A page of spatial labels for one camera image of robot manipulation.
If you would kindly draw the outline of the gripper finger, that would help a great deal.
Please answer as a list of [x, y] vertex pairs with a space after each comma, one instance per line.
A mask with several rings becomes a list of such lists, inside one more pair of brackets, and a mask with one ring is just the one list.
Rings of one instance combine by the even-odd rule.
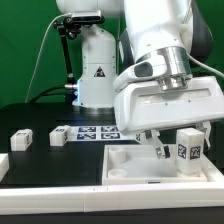
[[210, 133], [211, 133], [211, 124], [209, 121], [199, 122], [196, 124], [196, 129], [204, 133], [204, 140], [207, 148], [211, 147], [210, 144]]
[[146, 143], [151, 145], [158, 159], [168, 159], [170, 157], [169, 146], [164, 145], [159, 139], [160, 132], [156, 130], [148, 130], [145, 132]]

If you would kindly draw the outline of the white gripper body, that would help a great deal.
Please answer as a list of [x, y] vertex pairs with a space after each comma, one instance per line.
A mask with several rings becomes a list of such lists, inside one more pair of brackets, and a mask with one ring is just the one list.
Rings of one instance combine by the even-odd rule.
[[224, 118], [224, 94], [215, 77], [192, 78], [187, 84], [170, 91], [162, 91], [156, 81], [128, 85], [114, 102], [118, 130], [129, 135]]

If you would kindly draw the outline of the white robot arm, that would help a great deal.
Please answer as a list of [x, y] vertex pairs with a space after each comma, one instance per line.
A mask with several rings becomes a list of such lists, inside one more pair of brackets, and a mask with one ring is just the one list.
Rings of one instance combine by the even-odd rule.
[[213, 76], [190, 65], [206, 58], [211, 33], [195, 0], [56, 0], [69, 37], [82, 37], [81, 77], [73, 104], [112, 111], [118, 130], [138, 134], [158, 156], [158, 131], [196, 125], [204, 135], [224, 118]]

